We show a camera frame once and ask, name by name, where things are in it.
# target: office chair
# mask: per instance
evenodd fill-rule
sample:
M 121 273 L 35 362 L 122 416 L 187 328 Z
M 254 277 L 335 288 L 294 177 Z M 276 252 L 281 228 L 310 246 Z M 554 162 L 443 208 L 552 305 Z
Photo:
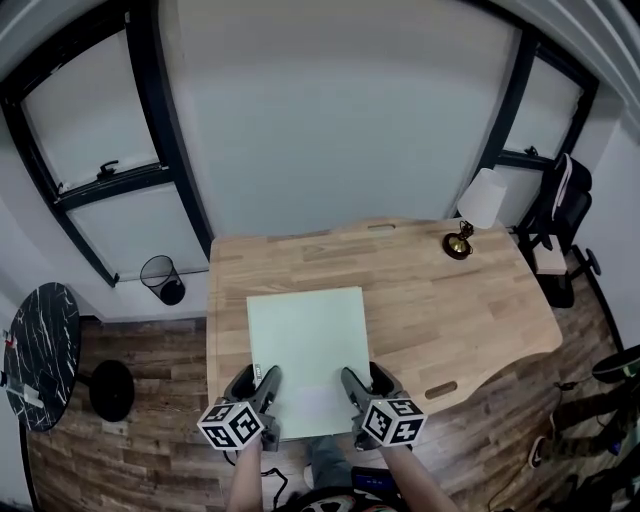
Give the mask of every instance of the office chair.
M 518 247 L 552 307 L 573 306 L 571 281 L 588 268 L 593 267 L 597 275 L 601 274 L 590 249 L 587 249 L 585 264 L 571 274 L 564 263 L 564 256 L 571 250 L 578 228 L 591 207 L 591 186 L 591 173 L 587 168 L 569 155 L 562 155 L 557 165 L 544 171 L 533 206 L 514 229 Z

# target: desk handle cutout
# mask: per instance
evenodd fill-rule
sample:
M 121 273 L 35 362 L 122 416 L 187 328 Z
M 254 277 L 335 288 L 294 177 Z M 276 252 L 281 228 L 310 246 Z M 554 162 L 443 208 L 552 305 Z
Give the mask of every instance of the desk handle cutout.
M 456 389 L 458 389 L 458 383 L 455 380 L 452 380 L 451 382 L 447 382 L 446 384 L 442 384 L 441 386 L 427 389 L 424 392 L 424 396 L 428 400 L 433 400 L 434 398 L 438 398 L 442 395 L 453 393 Z
M 374 233 L 393 231 L 394 229 L 396 229 L 396 225 L 395 224 L 377 224 L 375 226 L 368 226 L 367 229 L 369 231 L 373 231 Z

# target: cable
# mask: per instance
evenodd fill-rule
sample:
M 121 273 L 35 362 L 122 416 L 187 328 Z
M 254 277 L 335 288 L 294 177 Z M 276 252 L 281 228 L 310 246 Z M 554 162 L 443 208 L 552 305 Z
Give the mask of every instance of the cable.
M 562 404 L 562 398 L 564 397 L 564 393 L 565 391 L 572 391 L 576 388 L 576 386 L 587 382 L 588 380 L 592 379 L 593 375 L 590 375 L 589 377 L 579 380 L 579 381 L 571 381 L 571 382 L 554 382 L 553 385 L 554 387 L 558 388 L 558 391 L 560 391 L 560 396 L 558 397 L 558 403 L 556 403 L 555 407 L 553 408 L 553 411 L 551 412 L 551 414 L 553 414 L 554 412 L 556 412 L 556 410 L 558 409 L 558 407 L 560 407 L 560 404 Z M 498 496 L 500 496 L 500 494 L 502 494 L 504 491 L 506 491 L 509 486 L 515 481 L 515 479 L 518 477 L 518 475 L 520 473 L 522 473 L 522 470 L 524 468 L 527 467 L 527 465 L 529 464 L 529 461 L 525 461 L 525 463 L 520 467 L 520 469 L 518 469 L 518 471 L 511 477 L 511 479 L 509 480 L 509 482 L 507 483 L 507 485 L 505 485 L 502 489 L 500 489 L 497 493 L 495 493 L 493 496 L 491 496 L 491 498 L 489 499 L 488 503 L 487 503 L 487 511 L 491 512 L 491 502 L 493 500 L 495 500 Z
M 232 466 L 235 466 L 235 462 L 233 462 L 230 458 L 229 458 L 229 454 L 227 451 L 223 451 L 222 452 L 224 455 L 225 460 L 231 464 Z M 280 495 L 282 494 L 282 491 L 284 491 L 284 489 L 287 487 L 287 484 L 289 483 L 289 479 L 284 476 L 280 470 L 278 468 L 271 468 L 269 471 L 264 471 L 262 473 L 260 473 L 261 476 L 271 476 L 271 475 L 278 475 L 281 479 L 282 479 L 282 485 L 280 486 L 280 489 L 278 489 L 278 492 L 276 493 L 276 495 L 273 497 L 273 508 L 274 510 L 276 508 L 278 508 L 278 499 L 280 498 Z

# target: wooden floor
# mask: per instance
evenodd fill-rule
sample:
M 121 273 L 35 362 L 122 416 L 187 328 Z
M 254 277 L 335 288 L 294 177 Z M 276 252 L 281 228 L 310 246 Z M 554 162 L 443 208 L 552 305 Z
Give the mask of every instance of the wooden floor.
M 556 352 L 519 361 L 481 387 L 467 402 L 432 415 L 414 453 L 466 511 L 534 510 L 567 475 L 586 476 L 611 465 L 604 455 L 567 463 L 526 466 L 529 447 L 549 427 L 558 403 L 556 381 L 581 380 L 615 348 L 600 306 L 586 278 L 575 282 L 577 303 L 556 312 L 564 343 Z M 81 370 L 90 373 L 106 359 L 124 362 L 135 377 L 136 401 L 121 423 L 101 421 L 88 391 L 77 384 L 69 409 L 49 433 L 29 434 L 28 448 L 38 501 L 47 512 L 67 510 L 223 510 L 233 468 L 212 450 L 196 427 L 207 405 L 205 322 L 101 325 L 82 328 Z M 565 399 L 605 391 L 591 379 Z M 597 432 L 595 420 L 576 433 Z M 357 454 L 350 437 L 339 438 L 348 459 L 383 464 L 378 452 Z M 263 469 L 277 466 L 289 478 L 281 503 L 304 490 L 304 446 L 285 443 L 265 454 Z M 265 506 L 278 489 L 277 477 L 263 479 Z

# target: white lampshade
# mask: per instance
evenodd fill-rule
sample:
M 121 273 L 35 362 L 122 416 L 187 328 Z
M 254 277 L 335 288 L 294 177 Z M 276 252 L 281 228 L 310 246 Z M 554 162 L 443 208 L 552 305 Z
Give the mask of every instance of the white lampshade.
M 478 175 L 458 201 L 458 211 L 470 224 L 480 229 L 493 226 L 507 193 L 507 183 L 493 169 L 480 169 Z

